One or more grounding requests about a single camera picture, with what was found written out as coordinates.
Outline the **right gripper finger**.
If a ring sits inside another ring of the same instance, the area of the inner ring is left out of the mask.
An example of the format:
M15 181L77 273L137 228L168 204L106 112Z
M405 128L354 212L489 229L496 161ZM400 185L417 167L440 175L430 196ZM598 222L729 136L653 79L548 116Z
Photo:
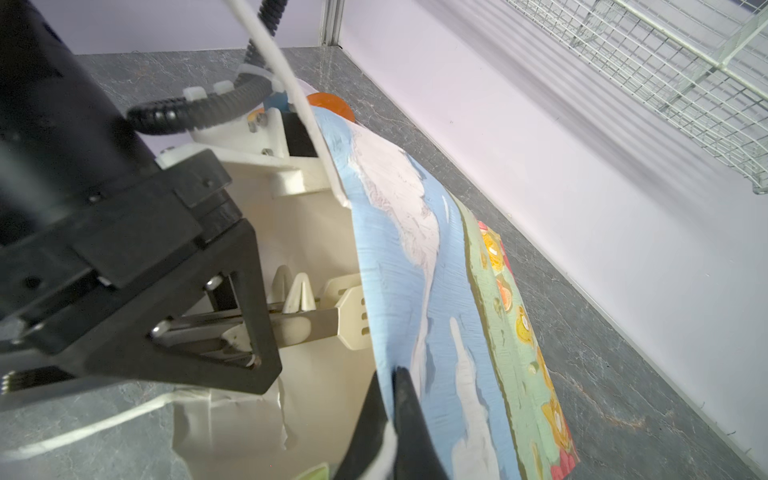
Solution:
M428 432L410 372L391 377L394 410L386 413L377 376L370 382L336 479L446 479Z

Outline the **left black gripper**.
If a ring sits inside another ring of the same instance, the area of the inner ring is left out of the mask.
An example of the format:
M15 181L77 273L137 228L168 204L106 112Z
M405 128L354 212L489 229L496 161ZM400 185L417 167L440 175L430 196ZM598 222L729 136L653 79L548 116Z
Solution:
M282 364L256 234L202 150L1 251L1 318L25 330L1 344L3 372L54 367L74 378L114 377L266 392ZM227 277L251 366L157 344L152 330L187 312Z

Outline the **printed paper gift bag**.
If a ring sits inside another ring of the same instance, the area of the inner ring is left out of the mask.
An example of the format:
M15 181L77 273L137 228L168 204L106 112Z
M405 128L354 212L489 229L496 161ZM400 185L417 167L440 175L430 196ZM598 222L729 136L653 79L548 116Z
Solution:
M249 34L235 81L185 90L121 114L152 151L191 141L190 133L270 108L284 112L296 78L274 41L284 5L244 1L230 9ZM267 307L278 268L325 283L360 274L372 346L336 338L278 347L282 370L262 394L169 383L173 389L121 414L6 450L23 462L171 404L175 448L191 472L209 479L336 479L370 382L378 377L386 413L391 377L404 367L416 391L446 479L563 479L578 455L529 323L500 237L408 152L365 127L312 106L342 186L275 197L264 176L230 176L227 192L257 238ZM238 309L221 277L179 319ZM87 377L32 387L3 376L4 407L99 386Z

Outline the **cream and steel tongs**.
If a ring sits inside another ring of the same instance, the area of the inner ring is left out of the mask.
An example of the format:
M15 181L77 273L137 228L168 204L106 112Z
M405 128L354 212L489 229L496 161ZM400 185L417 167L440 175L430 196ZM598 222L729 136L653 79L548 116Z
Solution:
M338 338L349 350L372 346L361 275L349 274L328 280L315 297L309 277L290 275L282 265L273 279L268 313L280 348ZM187 315L163 320L150 332L162 347L246 367L258 356L251 345L245 320L238 309Z

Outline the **brown round fake bun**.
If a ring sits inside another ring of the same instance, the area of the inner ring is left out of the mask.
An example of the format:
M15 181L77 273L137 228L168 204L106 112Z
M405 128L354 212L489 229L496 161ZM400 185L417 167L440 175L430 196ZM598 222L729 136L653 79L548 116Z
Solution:
M350 122L356 121L353 109L345 100L337 95L327 92L315 92L309 94L307 100L314 107L329 110Z

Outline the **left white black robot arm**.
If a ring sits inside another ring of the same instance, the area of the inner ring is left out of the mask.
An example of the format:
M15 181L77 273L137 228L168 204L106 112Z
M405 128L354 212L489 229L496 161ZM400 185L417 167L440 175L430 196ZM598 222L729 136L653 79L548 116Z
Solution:
M168 169L28 1L1 5L1 370L262 394L281 373L257 238L210 150ZM161 345L216 277L255 361Z

